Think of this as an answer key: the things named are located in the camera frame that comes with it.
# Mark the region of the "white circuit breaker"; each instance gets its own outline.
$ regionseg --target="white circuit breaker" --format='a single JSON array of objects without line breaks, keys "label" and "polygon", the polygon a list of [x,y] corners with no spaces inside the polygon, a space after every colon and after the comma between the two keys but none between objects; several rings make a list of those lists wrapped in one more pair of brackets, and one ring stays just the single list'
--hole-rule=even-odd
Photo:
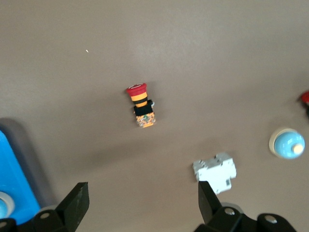
[{"label": "white circuit breaker", "polygon": [[236,177],[233,158],[225,152],[212,159],[195,161],[193,169],[197,181],[208,181],[216,194],[231,189],[231,179]]}]

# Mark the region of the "light blue button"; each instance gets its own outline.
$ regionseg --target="light blue button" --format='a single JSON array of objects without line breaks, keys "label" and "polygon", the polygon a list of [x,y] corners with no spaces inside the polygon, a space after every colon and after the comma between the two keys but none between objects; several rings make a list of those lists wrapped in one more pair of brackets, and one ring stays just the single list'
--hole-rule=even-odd
[{"label": "light blue button", "polygon": [[274,149],[282,158],[295,159],[303,154],[305,139],[295,131],[288,131],[277,137]]},{"label": "light blue button", "polygon": [[0,199],[0,218],[6,218],[8,210],[9,209],[6,203],[2,199]]}]

